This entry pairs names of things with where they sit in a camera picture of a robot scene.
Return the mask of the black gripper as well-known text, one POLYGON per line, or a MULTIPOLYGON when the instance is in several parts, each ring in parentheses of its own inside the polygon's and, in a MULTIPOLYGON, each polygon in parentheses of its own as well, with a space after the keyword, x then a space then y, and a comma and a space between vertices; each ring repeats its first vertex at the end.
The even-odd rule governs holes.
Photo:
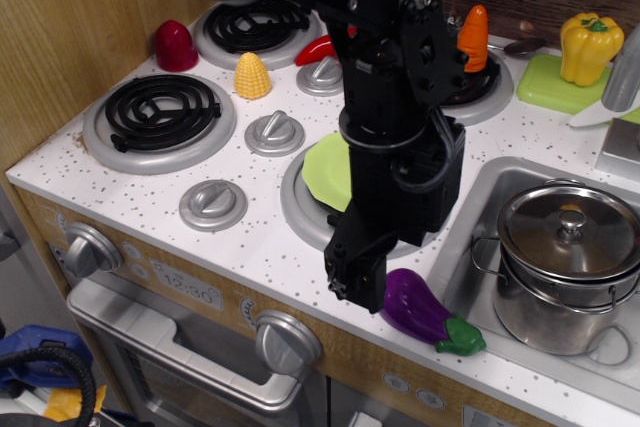
POLYGON ((459 195, 466 131, 448 116, 417 139, 376 152, 351 146, 351 201, 324 249, 328 288, 375 314, 384 306, 387 256, 398 242, 420 247, 459 195))

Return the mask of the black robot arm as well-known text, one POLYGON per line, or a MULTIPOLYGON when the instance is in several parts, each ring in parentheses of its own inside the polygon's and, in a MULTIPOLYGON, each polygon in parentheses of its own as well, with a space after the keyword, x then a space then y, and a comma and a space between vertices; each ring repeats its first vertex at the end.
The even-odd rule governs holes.
POLYGON ((343 71, 351 198, 324 250, 329 287, 376 313, 388 254, 440 230, 458 198, 465 131, 441 105, 465 86, 467 57, 442 0, 289 1, 318 13, 343 71))

